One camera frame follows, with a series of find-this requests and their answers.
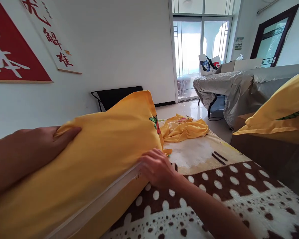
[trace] tiled floor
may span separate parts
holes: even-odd
[[[167,119],[176,114],[190,116],[194,119],[202,118],[218,137],[229,143],[232,137],[232,131],[229,129],[225,119],[209,121],[207,117],[207,109],[202,103],[199,104],[199,108],[197,107],[197,104],[198,100],[193,100],[174,105],[161,106],[156,107],[156,112],[159,119]]]

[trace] covered sofa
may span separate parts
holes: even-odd
[[[257,68],[247,71],[196,77],[198,98],[210,110],[217,95],[224,95],[224,118],[234,127],[237,116],[256,112],[284,83],[299,73],[298,65]]]

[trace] white bag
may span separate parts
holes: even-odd
[[[199,55],[200,62],[200,75],[212,75],[215,74],[216,70],[220,67],[220,57],[216,56],[209,59],[205,54]]]
[[[239,57],[236,60],[243,60],[244,59],[244,55],[240,54]]]

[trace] brown and white blanket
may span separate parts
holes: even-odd
[[[164,147],[173,149],[179,173],[237,214],[256,238],[299,238],[299,196],[213,132]],[[213,238],[183,198],[150,184],[102,236],[184,237]]]

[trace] cardboard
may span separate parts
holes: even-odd
[[[234,130],[245,125],[254,113],[238,116]],[[230,145],[262,166],[267,172],[288,184],[299,171],[299,145],[257,137],[252,134],[232,135]]]
[[[261,66],[262,58],[235,60],[221,65],[221,73],[256,69]]]

